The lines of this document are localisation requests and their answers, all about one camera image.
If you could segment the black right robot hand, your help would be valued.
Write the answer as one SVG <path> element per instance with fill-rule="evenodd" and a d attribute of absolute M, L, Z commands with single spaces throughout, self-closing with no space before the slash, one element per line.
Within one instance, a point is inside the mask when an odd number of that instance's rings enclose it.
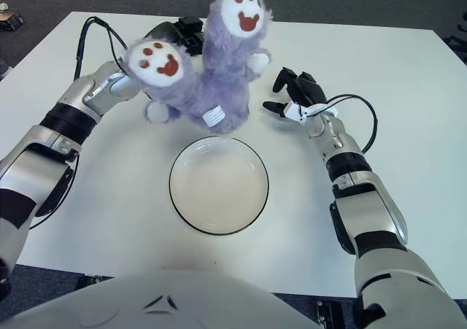
<path fill-rule="evenodd" d="M 297 75 L 293 70 L 283 67 L 274 82 L 273 92 L 278 93 L 283 88 L 286 88 L 290 97 L 289 102 L 264 101 L 266 110 L 301 124 L 306 124 L 308 119 L 322 112 L 337 115 L 335 107 L 327 103 L 323 89 L 311 74 L 303 71 Z"/>

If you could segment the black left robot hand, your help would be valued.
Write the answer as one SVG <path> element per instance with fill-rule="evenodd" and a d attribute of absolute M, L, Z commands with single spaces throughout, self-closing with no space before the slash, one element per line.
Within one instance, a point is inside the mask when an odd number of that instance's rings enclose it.
<path fill-rule="evenodd" d="M 201 19 L 193 16 L 178 18 L 174 23 L 165 21 L 158 24 L 144 37 L 162 39 L 183 46 L 190 56 L 197 56 L 201 55 L 203 50 L 203 24 Z"/>

